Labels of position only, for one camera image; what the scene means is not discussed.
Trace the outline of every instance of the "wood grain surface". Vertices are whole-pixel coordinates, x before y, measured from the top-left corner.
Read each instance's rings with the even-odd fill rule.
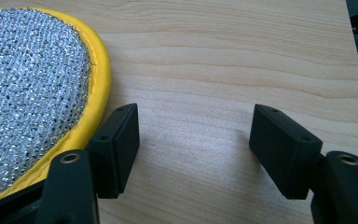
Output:
[[[255,104],[358,155],[358,58],[343,0],[3,1],[88,23],[111,57],[106,114],[139,106],[141,147],[102,223],[312,223],[248,146]]]

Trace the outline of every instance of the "round pad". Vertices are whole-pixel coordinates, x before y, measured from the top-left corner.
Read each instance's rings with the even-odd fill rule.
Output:
[[[76,125],[90,67],[71,25],[34,9],[0,10],[0,192]]]

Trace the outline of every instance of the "textured silver surface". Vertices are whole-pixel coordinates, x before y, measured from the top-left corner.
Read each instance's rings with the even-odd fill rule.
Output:
[[[33,9],[0,10],[0,192],[77,123],[89,75],[72,26]]]

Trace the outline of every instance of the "tabletop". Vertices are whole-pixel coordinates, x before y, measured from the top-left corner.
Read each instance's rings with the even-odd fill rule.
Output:
[[[93,27],[111,57],[105,115],[139,106],[141,146],[102,223],[312,223],[249,149],[255,104],[358,155],[358,57],[343,0],[9,1]]]

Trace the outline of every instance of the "yellow edge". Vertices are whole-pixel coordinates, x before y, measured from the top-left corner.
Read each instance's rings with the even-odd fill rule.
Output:
[[[111,87],[109,55],[97,33],[85,22],[65,13],[44,8],[35,9],[46,12],[73,25],[86,44],[91,60],[88,100],[77,125],[29,171],[16,180],[13,186],[1,192],[0,199],[45,179],[48,175],[51,160],[58,154],[70,149],[84,148],[87,145],[101,122]]]

